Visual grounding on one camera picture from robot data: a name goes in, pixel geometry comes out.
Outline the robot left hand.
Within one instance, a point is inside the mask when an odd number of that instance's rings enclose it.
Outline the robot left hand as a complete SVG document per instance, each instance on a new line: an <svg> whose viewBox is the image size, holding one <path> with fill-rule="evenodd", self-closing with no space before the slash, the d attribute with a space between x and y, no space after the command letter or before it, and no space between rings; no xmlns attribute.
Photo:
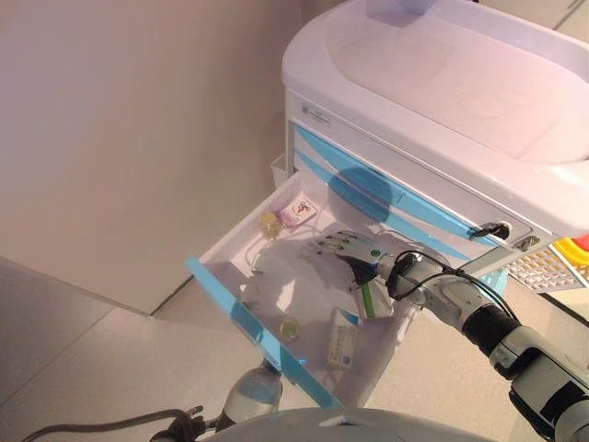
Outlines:
<svg viewBox="0 0 589 442"><path fill-rule="evenodd" d="M218 418L205 419L202 415L204 407L198 405L185 411L169 426L168 431L176 441L194 441L199 436L213 431L217 427Z"/></svg>

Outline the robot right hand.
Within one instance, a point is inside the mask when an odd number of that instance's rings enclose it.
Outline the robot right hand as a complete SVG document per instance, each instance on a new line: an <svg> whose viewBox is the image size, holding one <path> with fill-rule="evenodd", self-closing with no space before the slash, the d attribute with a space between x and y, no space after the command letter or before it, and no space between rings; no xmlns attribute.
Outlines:
<svg viewBox="0 0 589 442"><path fill-rule="evenodd" d="M394 257L385 244L351 230L309 240L299 257L326 287L340 290L353 290L371 281L384 284L394 266Z"/></svg>

